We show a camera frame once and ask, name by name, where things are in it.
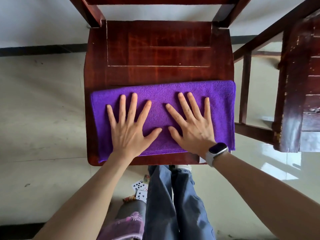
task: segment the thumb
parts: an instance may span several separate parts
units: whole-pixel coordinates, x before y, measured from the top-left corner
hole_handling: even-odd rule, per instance
[[[176,128],[173,126],[168,127],[172,138],[181,146],[182,136],[179,134]]]
[[[150,145],[155,139],[157,139],[158,135],[162,132],[161,128],[154,129],[149,135],[145,137],[148,144]]]

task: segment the person's left arm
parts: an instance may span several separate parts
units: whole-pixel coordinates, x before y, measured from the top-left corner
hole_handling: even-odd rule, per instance
[[[107,112],[111,125],[113,152],[106,163],[90,178],[35,235],[34,240],[95,240],[105,219],[113,191],[122,174],[134,159],[158,137],[162,129],[142,134],[151,101],[147,101],[134,122],[138,96],[132,94],[126,120],[126,97],[120,97],[119,122],[110,105]]]

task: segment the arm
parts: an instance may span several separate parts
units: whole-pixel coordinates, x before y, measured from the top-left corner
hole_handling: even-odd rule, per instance
[[[170,105],[168,112],[182,128],[183,137],[173,127],[171,136],[185,150],[206,157],[216,142],[210,116],[209,98],[205,99],[204,116],[191,93],[178,95],[186,121]],[[237,190],[269,230],[280,239],[318,239],[320,205],[282,181],[247,164],[228,152],[218,155],[213,166]]]
[[[92,176],[35,235],[34,240],[95,240],[108,211],[113,191],[127,166],[158,137],[157,128],[147,137],[142,126],[151,101],[147,101],[137,122],[134,122],[137,94],[132,95],[126,120],[126,97],[120,98],[119,122],[110,105],[107,112],[111,125],[113,152],[99,171]]]

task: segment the wall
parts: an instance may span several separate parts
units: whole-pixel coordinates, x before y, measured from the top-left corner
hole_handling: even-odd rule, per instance
[[[304,0],[251,0],[232,36],[257,35]],[[219,5],[100,7],[108,20],[211,21]],[[1,0],[0,48],[86,43],[87,24],[69,0]]]

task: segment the watch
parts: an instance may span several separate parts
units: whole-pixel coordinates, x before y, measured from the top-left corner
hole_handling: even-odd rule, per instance
[[[209,148],[208,152],[205,154],[205,161],[210,167],[213,167],[212,162],[214,161],[214,158],[225,151],[228,151],[227,145],[223,142],[219,142]]]

